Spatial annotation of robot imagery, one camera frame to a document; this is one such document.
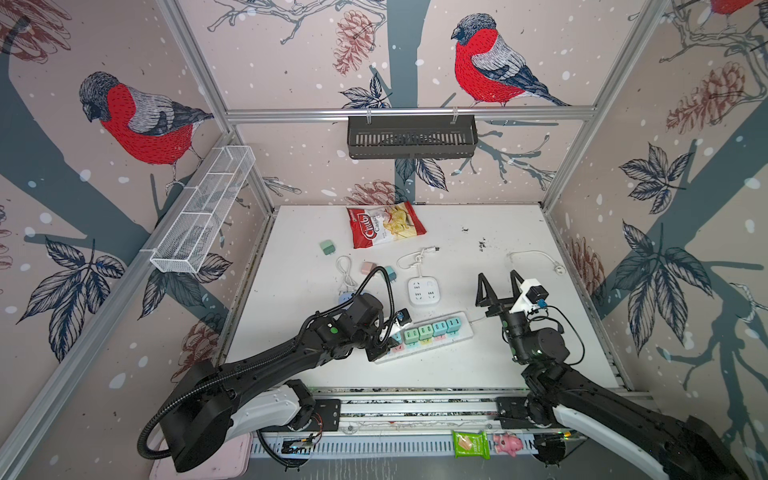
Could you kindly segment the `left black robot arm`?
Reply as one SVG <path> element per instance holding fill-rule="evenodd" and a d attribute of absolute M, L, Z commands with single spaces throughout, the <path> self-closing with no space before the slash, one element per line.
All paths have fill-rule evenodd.
<path fill-rule="evenodd" d="M 395 347 L 396 328 L 410 323 L 408 310 L 396 308 L 393 290 L 386 293 L 381 302 L 359 286 L 348 300 L 307 317 L 294 337 L 275 347 L 220 366 L 209 360 L 193 365 L 141 430 L 138 454 L 170 458 L 183 473 L 239 435 L 304 426 L 314 399 L 298 374 L 356 349 L 375 361 Z"/>

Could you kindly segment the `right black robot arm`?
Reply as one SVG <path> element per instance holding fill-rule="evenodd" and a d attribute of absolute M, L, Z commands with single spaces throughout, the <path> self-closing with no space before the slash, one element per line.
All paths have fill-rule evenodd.
<path fill-rule="evenodd" d="M 512 295 L 500 298 L 478 276 L 476 306 L 501 321 L 512 359 L 522 366 L 528 420 L 576 430 L 622 457 L 651 479 L 744 479 L 745 471 L 709 424 L 681 421 L 618 395 L 567 364 L 560 331 L 531 327 L 549 293 L 535 279 L 510 273 Z"/>

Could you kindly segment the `green charger plug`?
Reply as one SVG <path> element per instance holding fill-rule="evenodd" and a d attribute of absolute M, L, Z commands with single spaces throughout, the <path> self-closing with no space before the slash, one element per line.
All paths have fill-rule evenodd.
<path fill-rule="evenodd" d="M 408 329 L 404 331 L 404 343 L 406 345 L 415 344 L 420 340 L 420 333 L 419 330 L 414 329 Z"/>

